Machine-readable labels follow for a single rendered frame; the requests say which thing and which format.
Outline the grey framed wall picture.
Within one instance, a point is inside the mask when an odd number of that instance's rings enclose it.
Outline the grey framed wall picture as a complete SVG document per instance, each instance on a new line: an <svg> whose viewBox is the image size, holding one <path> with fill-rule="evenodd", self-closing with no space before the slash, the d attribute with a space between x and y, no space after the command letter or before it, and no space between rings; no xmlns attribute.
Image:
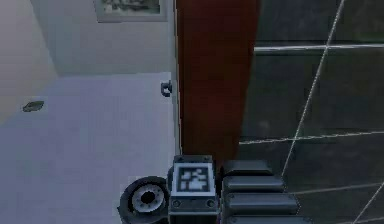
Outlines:
<svg viewBox="0 0 384 224"><path fill-rule="evenodd" d="M93 0L99 23L163 22L167 0Z"/></svg>

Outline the red-brown room door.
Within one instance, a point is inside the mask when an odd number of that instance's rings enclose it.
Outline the red-brown room door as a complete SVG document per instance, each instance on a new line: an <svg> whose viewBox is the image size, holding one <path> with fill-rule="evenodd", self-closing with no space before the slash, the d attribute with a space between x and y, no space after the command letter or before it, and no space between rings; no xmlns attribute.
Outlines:
<svg viewBox="0 0 384 224"><path fill-rule="evenodd" d="M181 146L235 158L261 0L176 0Z"/></svg>

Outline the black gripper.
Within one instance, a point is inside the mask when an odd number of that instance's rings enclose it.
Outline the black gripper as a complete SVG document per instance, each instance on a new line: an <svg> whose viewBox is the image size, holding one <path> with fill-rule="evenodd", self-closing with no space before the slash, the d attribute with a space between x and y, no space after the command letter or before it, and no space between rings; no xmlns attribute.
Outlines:
<svg viewBox="0 0 384 224"><path fill-rule="evenodd" d="M119 199L121 224L168 224L169 192L163 177L139 178Z"/></svg>

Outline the small dark flat object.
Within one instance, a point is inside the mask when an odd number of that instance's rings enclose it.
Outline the small dark flat object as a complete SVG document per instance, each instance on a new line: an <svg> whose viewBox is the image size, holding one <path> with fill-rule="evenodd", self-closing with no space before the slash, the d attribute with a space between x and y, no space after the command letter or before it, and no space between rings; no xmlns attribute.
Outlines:
<svg viewBox="0 0 384 224"><path fill-rule="evenodd" d="M23 112L34 112L40 110L44 106L43 101L31 101L28 102L23 108Z"/></svg>

